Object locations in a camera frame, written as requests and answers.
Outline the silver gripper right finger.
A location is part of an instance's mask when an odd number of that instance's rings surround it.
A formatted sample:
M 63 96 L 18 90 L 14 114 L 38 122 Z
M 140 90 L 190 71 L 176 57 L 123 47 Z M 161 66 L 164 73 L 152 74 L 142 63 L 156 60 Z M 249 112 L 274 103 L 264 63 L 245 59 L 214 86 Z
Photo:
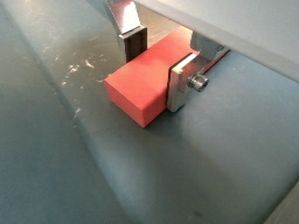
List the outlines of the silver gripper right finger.
M 190 89 L 200 93 L 208 86 L 204 74 L 225 55 L 225 46 L 197 32 L 190 35 L 190 49 L 194 53 L 189 52 L 168 70 L 165 106 L 172 112 L 186 102 Z

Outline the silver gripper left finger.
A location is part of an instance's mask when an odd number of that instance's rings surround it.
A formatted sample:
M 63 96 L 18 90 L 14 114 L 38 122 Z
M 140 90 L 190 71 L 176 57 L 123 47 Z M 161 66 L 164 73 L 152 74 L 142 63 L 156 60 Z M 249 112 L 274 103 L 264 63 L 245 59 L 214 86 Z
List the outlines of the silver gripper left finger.
M 126 63 L 146 50 L 146 28 L 141 26 L 135 4 L 131 0 L 102 1 Z

